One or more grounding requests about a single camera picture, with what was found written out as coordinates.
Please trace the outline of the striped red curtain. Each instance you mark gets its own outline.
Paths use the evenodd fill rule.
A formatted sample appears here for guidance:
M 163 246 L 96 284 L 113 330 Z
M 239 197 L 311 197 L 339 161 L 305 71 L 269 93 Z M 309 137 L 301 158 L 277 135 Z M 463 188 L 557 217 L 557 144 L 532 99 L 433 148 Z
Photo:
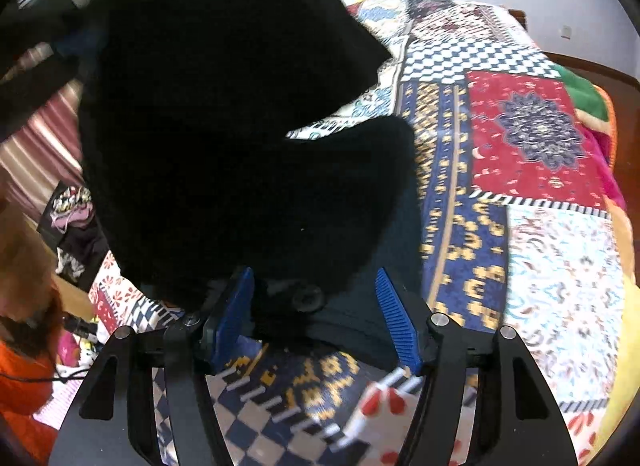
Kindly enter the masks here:
M 81 184 L 77 111 L 82 85 L 62 82 L 62 59 L 47 43 L 26 51 L 1 77 L 1 166 L 9 197 L 34 221 L 58 183 Z

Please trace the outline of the black pants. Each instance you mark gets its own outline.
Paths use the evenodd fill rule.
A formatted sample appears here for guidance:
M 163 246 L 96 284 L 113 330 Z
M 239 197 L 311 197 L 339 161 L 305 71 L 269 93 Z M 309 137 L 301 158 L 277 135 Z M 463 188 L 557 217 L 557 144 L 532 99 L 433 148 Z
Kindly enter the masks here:
M 420 282 L 413 132 L 375 114 L 292 137 L 372 88 L 387 48 L 341 0 L 90 0 L 60 21 L 85 176 L 130 281 L 192 308 L 251 267 L 258 336 L 392 368 L 373 282 L 384 265 Z

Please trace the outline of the colourful fleece blanket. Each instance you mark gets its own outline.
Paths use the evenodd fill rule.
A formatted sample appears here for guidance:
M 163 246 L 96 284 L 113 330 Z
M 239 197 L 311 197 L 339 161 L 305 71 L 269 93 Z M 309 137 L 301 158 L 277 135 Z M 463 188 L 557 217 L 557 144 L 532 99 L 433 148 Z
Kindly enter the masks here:
M 570 417 L 582 465 L 637 465 L 639 452 L 639 82 L 584 60 L 560 68 L 561 79 L 587 130 L 592 157 L 611 212 L 624 273 L 625 308 L 617 372 L 600 426 Z

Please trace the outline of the patchwork patterned bedspread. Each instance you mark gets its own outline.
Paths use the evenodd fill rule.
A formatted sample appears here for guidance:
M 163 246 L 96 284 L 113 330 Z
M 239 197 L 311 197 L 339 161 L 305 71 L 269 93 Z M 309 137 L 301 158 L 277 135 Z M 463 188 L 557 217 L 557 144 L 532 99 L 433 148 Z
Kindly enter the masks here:
M 495 7 L 369 0 L 346 10 L 390 59 L 372 88 L 294 130 L 293 139 L 318 140 L 375 114 L 408 123 L 416 151 L 420 282 L 410 285 L 384 265 L 375 272 L 374 293 L 376 273 L 385 269 L 463 328 L 513 327 L 559 405 L 574 465 L 581 465 L 578 446 L 588 440 L 570 432 L 570 417 L 589 415 L 596 430 L 608 406 L 625 288 L 592 145 L 560 68 L 526 36 L 515 36 L 513 19 Z M 192 308 L 134 285 L 185 315 L 200 310 L 210 291 L 224 289 L 239 269 L 207 285 Z M 254 291 L 238 341 L 221 371 L 205 377 L 228 465 L 401 465 L 424 377 L 401 364 L 392 337 L 396 364 L 379 368 L 347 350 L 305 350 L 258 336 L 254 302 L 262 282 L 252 271 Z M 163 368 L 151 375 L 157 440 L 167 442 L 161 463 L 182 465 Z M 477 370 L 470 368 L 446 465 L 469 465 L 477 386 Z

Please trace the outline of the white wall socket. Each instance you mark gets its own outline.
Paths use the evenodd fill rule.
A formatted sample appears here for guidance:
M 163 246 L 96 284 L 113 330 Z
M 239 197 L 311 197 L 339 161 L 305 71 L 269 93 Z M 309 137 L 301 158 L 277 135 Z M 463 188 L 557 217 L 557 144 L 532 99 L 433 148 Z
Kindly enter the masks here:
M 572 28 L 570 28 L 570 26 L 562 26 L 560 36 L 562 36 L 563 39 L 570 40 L 572 37 Z

